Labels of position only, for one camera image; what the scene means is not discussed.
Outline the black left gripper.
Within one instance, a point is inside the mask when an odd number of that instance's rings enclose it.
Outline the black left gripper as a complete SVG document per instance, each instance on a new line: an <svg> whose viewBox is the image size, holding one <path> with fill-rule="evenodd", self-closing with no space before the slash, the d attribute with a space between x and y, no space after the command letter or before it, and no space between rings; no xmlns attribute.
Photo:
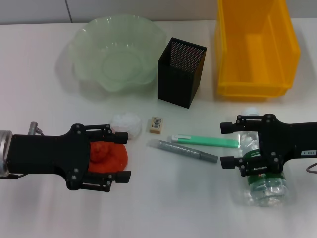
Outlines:
<svg viewBox="0 0 317 238"><path fill-rule="evenodd" d="M114 132L110 124L74 124L61 136L13 135L7 154L11 174L56 174L69 190L110 192L112 183L128 183L130 171L87 172L90 142L126 144L127 132Z"/></svg>

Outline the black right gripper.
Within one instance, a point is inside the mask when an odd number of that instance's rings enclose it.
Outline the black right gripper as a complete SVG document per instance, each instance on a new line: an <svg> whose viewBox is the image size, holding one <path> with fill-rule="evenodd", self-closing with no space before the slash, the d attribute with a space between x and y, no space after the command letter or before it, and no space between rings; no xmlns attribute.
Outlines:
<svg viewBox="0 0 317 238"><path fill-rule="evenodd" d="M236 122L222 122L222 134L242 131L259 132L260 156L221 157L223 169L238 168L243 177L266 173L280 173L284 164L292 159L317 156L317 123L283 123L275 115L238 115Z"/></svg>

